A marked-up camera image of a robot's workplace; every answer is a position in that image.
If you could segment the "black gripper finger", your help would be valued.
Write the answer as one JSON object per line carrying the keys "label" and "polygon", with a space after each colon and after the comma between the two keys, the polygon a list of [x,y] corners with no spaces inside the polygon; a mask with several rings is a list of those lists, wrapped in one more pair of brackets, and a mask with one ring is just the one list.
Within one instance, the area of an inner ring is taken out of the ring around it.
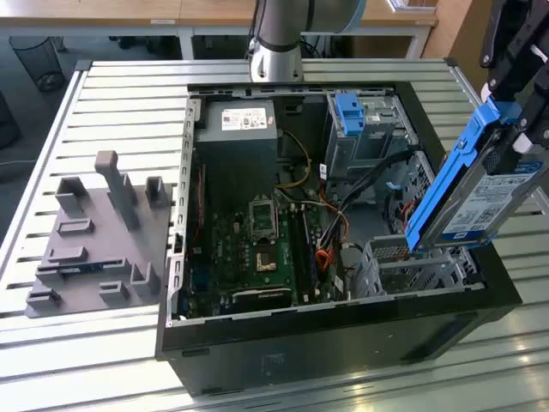
{"label": "black gripper finger", "polygon": [[531,152],[535,146],[548,150],[548,64],[516,64],[510,72],[512,94],[522,91],[531,78],[533,89],[516,123],[512,147],[517,153]]}
{"label": "black gripper finger", "polygon": [[499,66],[503,62],[508,44],[516,33],[517,1],[493,1],[488,15],[487,27],[480,54],[480,66],[488,69],[486,83],[480,97],[487,102],[499,81]]}

